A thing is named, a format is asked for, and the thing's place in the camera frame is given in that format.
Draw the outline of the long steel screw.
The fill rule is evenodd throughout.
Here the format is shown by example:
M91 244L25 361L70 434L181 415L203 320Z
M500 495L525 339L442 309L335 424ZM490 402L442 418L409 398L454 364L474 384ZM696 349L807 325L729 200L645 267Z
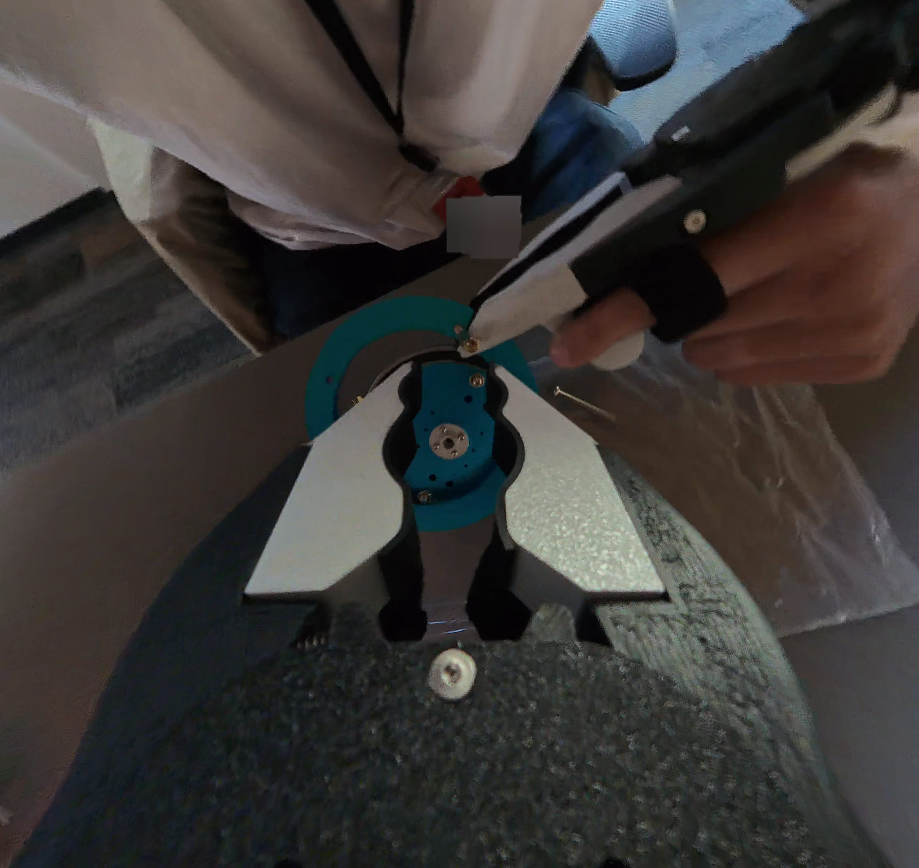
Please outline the long steel screw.
M613 413L607 410L604 410L598 407L597 405L589 401L586 401L585 399L581 397L574 395L573 393L563 390L560 387L555 387L552 394L557 399L563 399L565 401L568 401L576 405L577 407L581 408L582 410L590 412L593 415L597 415L597 417L603 418L611 423L616 423L616 415L614 415Z

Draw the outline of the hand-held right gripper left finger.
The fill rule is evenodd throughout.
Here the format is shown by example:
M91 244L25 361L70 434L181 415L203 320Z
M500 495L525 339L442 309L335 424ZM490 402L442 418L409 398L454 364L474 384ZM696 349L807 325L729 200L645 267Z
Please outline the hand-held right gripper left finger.
M380 554L403 529L384 442L405 410L400 367L314 440L244 591L247 601L384 606Z

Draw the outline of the grey desk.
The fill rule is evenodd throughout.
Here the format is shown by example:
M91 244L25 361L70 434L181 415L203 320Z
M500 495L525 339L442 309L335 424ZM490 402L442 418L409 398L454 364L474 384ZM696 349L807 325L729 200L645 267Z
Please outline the grey desk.
M2 866L75 758L167 576L302 440L301 341L2 477ZM815 395L917 565L917 344L892 378ZM783 637L845 793L917 866L917 605Z

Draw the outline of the person's left hand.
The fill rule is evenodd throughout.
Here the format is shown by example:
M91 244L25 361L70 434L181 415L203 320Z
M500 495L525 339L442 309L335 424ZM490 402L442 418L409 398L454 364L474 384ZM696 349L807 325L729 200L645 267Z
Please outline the person's left hand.
M915 153L855 144L712 237L728 307L683 357L739 386L883 377L917 321L917 200Z

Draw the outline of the red id badge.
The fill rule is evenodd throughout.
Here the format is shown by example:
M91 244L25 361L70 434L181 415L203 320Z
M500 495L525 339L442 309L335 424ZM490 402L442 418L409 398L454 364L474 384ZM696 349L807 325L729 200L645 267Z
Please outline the red id badge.
M480 197L485 193L477 178L474 176L461 176L450 186L443 196L434 205L433 211L442 223L447 223L447 202L452 199L467 197Z

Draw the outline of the clear plastic bag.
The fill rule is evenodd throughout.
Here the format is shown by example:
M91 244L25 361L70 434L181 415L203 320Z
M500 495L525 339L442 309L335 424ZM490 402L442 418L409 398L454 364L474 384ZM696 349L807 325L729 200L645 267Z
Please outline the clear plastic bag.
M811 389L738 389L654 340L615 371L557 368L547 334L518 344L545 399L683 515L779 636L917 605L917 565Z

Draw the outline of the blue round metal turntable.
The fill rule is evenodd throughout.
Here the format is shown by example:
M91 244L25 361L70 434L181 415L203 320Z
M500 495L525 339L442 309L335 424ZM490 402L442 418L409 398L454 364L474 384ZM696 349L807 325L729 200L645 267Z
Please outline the blue round metal turntable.
M314 363L305 395L307 432L317 436L337 421L338 392L354 358L374 342L399 333L424 332L455 337L454 326L467 326L471 308L453 300L405 297L383 300L357 311L337 327ZM537 384L513 342L465 359L454 348L447 358L421 358L420 406L413 430L416 452L404 473L421 532L460 529L494 514L506 472L492 456L495 422L486 410L485 386L469 385L472 373L487 377L490 366L511 372L533 391ZM428 505L415 502L430 490Z

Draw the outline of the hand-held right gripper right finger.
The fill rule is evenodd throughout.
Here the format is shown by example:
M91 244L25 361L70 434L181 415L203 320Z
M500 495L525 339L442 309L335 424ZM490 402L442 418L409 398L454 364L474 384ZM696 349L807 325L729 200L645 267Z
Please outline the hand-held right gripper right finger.
M511 593L532 612L574 618L609 602L658 602L668 591L596 441L504 367L498 421L516 449L499 501L513 551Z

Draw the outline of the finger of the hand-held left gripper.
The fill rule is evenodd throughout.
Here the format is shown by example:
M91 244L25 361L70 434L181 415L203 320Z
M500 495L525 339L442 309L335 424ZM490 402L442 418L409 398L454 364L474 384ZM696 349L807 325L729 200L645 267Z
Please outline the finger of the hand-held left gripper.
M481 347L476 355L537 325L563 319L580 307L588 294L573 273L575 260L611 239L629 220L672 196L678 187L678 178L661 177L632 189L572 242L536 265L510 288L490 298L483 306L476 307L467 326L471 335L480 341Z
M627 173L615 172L581 197L574 205L551 221L543 231L506 265L470 301L472 307L481 307L490 298L526 275L532 268L556 254L572 242L597 217L632 190Z

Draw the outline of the person's beige shirt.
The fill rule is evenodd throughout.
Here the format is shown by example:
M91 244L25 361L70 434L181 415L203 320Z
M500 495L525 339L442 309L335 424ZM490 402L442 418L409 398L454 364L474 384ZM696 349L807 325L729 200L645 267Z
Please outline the person's beige shirt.
M604 0L2 0L2 83L86 117L122 211L248 349L259 241L445 228L433 207L524 146Z

